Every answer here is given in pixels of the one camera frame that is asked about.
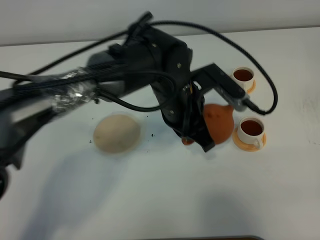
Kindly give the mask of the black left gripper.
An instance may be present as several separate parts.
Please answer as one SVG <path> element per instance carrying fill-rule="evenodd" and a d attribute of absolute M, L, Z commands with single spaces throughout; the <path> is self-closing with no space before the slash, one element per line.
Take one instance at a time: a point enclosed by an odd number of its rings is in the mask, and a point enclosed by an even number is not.
<path fill-rule="evenodd" d="M 177 95 L 160 109 L 162 119 L 181 138 L 191 138 L 206 153 L 215 147 L 204 117 L 204 97 L 193 82 L 179 89 Z"/>

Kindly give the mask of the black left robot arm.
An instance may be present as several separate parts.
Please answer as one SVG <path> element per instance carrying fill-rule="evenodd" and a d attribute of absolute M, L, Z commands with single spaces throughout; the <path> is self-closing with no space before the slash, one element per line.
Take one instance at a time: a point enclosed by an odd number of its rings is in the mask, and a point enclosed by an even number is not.
<path fill-rule="evenodd" d="M 27 141 L 58 116 L 100 100 L 137 112 L 161 111 L 164 122 L 186 143 L 204 151 L 215 146 L 204 118 L 204 97 L 190 65 L 187 44 L 159 29 L 145 13 L 127 30 L 103 43 L 126 35 L 123 44 L 91 56 L 87 65 L 66 73 L 44 72 L 98 46 L 95 42 L 28 75 L 1 72 L 13 80 L 0 92 L 0 192 L 9 185 L 7 167 L 22 165 Z"/>

